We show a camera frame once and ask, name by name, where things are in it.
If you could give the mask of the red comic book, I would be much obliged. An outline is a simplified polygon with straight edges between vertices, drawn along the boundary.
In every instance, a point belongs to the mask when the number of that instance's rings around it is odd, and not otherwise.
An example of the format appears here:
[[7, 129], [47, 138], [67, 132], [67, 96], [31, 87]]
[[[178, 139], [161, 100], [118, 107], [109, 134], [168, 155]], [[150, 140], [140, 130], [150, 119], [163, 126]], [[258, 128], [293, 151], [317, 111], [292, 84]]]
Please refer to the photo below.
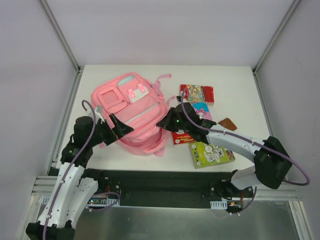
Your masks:
[[171, 135], [173, 139], [173, 144], [175, 146], [196, 142], [187, 132], [184, 132], [183, 130], [172, 132]]

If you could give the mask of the red patterned book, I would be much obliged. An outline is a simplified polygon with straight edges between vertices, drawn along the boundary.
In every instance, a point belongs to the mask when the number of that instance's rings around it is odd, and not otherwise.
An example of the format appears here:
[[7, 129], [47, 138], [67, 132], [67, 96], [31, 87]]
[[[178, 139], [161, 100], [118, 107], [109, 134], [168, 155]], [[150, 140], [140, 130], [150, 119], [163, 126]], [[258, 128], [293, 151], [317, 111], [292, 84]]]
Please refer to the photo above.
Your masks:
[[181, 84], [180, 92], [185, 90], [184, 98], [190, 103], [206, 103], [207, 105], [214, 105], [215, 94], [213, 86]]

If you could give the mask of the pink cartoon pencil case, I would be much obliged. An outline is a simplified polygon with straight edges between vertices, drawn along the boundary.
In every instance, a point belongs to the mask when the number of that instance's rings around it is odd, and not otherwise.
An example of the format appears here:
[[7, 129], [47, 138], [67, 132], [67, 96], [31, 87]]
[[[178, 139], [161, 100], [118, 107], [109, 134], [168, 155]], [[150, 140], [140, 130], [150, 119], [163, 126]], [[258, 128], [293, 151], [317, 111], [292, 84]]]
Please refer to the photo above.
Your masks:
[[209, 107], [205, 102], [195, 102], [192, 104], [192, 107], [200, 119], [213, 120]]

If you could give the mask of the pink student backpack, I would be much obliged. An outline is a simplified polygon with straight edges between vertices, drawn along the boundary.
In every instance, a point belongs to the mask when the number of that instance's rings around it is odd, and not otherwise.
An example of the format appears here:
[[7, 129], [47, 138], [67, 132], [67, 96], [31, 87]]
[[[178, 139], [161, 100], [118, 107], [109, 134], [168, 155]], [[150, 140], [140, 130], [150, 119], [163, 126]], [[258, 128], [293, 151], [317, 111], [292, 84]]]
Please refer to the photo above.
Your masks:
[[91, 94], [91, 105], [101, 106], [101, 115], [111, 124], [109, 117], [133, 128], [133, 132], [118, 140], [118, 144], [133, 155], [162, 157], [170, 132], [157, 126], [169, 111], [160, 89], [160, 80], [149, 82], [135, 72], [120, 75], [98, 86]]

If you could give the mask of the green comic book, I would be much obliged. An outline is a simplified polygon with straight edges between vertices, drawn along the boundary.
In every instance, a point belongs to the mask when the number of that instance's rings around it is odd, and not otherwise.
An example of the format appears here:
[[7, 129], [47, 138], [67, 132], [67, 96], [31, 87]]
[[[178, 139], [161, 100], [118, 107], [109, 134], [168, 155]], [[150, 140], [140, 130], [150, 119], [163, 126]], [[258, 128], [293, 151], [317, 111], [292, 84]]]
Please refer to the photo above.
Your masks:
[[236, 160], [232, 151], [218, 145], [194, 142], [189, 144], [189, 149], [196, 169], [232, 163]]

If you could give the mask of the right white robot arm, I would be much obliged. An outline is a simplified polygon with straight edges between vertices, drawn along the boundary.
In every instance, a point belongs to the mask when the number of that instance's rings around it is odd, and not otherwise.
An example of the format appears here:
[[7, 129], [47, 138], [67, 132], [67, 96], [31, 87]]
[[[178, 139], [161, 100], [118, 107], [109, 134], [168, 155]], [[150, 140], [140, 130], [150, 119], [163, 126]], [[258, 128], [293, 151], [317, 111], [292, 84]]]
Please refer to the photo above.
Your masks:
[[251, 167], [235, 169], [228, 179], [214, 186], [222, 197], [234, 198], [244, 189], [258, 185], [276, 190], [292, 167], [277, 138], [263, 140], [236, 134], [212, 120], [201, 119], [190, 103], [171, 107], [156, 125], [170, 132], [182, 130], [197, 142], [223, 147], [253, 162]]

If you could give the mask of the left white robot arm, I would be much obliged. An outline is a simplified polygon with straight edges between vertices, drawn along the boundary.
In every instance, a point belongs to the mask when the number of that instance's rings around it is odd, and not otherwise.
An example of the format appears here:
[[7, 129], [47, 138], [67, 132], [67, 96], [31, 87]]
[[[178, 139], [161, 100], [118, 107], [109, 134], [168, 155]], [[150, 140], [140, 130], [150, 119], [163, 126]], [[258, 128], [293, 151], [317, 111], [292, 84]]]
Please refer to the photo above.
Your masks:
[[96, 115], [75, 120], [73, 134], [61, 153], [61, 165], [49, 201], [25, 233], [31, 240], [72, 240], [76, 225], [90, 198], [105, 191], [101, 171], [87, 169], [93, 148], [110, 145], [133, 132], [133, 128], [110, 114], [111, 125]]

